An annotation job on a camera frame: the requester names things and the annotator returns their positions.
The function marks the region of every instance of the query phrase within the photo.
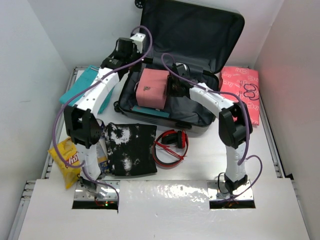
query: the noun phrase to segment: white table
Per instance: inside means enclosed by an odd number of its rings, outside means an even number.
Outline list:
[[[114,111],[113,102],[119,99],[124,82],[116,86],[109,106],[99,116],[105,123],[138,122]],[[167,129],[159,126],[157,135]],[[262,124],[253,129],[248,152],[263,161],[262,175],[253,187],[256,209],[209,209],[207,180],[226,170],[218,121],[202,135],[188,135],[187,157],[177,167],[158,167],[157,174],[143,177],[109,177],[121,180],[119,214],[114,210],[71,209],[75,189],[65,190],[54,164],[49,179],[36,181],[19,239],[309,239],[290,179],[277,178]],[[66,137],[63,126],[60,141]],[[167,156],[159,153],[159,158]],[[246,163],[251,180],[259,168],[254,158]]]

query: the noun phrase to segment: black suitcase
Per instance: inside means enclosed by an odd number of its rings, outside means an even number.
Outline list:
[[[239,13],[209,8],[176,0],[147,0],[142,11],[141,25],[153,36],[153,49],[145,59],[140,72],[131,71],[117,102],[117,111],[139,121],[184,129],[195,133],[205,132],[215,116],[199,103],[187,97],[167,97],[161,117],[132,111],[137,104],[134,88],[144,68],[165,68],[162,53],[170,53],[177,63],[187,64],[190,75],[208,87],[218,90],[219,73],[227,62],[245,25]],[[168,57],[166,64],[171,67]]]

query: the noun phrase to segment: pink box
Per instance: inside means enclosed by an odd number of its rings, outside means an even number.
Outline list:
[[[145,68],[136,89],[136,100],[140,107],[164,109],[169,72]]]

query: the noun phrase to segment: headphones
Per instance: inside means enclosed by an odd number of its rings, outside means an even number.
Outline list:
[[[186,147],[186,133],[184,131],[169,130],[162,134],[161,143],[164,145],[177,143],[178,149]]]
[[[184,154],[179,155],[173,150],[168,147],[169,144],[176,144],[176,146],[179,149],[184,149]],[[171,154],[172,156],[176,157],[178,160],[170,163],[162,162],[158,157],[156,153],[156,146],[159,146],[163,148],[167,153]],[[175,130],[169,130],[162,133],[160,136],[157,137],[157,139],[154,141],[152,146],[152,156],[154,161],[159,164],[162,167],[171,168],[176,165],[178,165],[187,155],[187,151],[189,148],[189,140],[188,135],[185,131],[175,131]]]

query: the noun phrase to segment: pink patterned fabric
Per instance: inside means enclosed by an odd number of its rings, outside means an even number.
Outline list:
[[[221,92],[231,92],[244,101],[248,107],[251,123],[259,125],[259,76],[258,72],[248,68],[226,66],[221,71]],[[226,99],[237,102],[230,95],[223,95]]]

